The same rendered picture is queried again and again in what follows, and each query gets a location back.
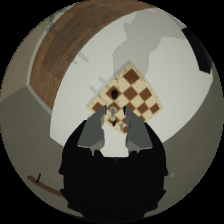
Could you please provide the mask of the brown and cream chessboard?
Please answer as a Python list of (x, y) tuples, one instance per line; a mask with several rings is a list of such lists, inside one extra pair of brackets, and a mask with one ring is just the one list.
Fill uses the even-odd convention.
[[(112, 99), (111, 92), (118, 91), (117, 99)], [(126, 117), (123, 107), (127, 106), (137, 114), (144, 122), (157, 115), (163, 107), (149, 82), (140, 70), (131, 62), (97, 95), (87, 109), (93, 114), (102, 106), (107, 105), (104, 116), (106, 124), (114, 128), (122, 135), (127, 135)], [(110, 107), (115, 106), (115, 127), (110, 120)], [(119, 124), (123, 124), (123, 132)]]

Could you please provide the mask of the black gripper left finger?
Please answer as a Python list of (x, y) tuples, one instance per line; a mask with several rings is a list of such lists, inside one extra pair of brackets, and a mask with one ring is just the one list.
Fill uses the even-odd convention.
[(75, 159), (94, 155), (94, 150), (100, 150), (105, 145), (104, 130), (102, 129), (107, 105), (102, 106), (88, 119), (84, 120), (67, 139), (59, 174), (64, 175), (67, 166)]

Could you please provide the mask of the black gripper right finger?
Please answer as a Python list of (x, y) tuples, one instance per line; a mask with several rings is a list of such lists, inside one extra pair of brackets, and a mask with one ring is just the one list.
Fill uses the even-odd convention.
[(125, 146), (130, 150), (128, 150), (128, 156), (132, 150), (135, 150), (137, 156), (153, 159), (162, 168), (164, 177), (167, 176), (166, 154), (161, 140), (147, 122), (144, 122), (127, 106), (123, 109), (129, 129), (125, 139)]

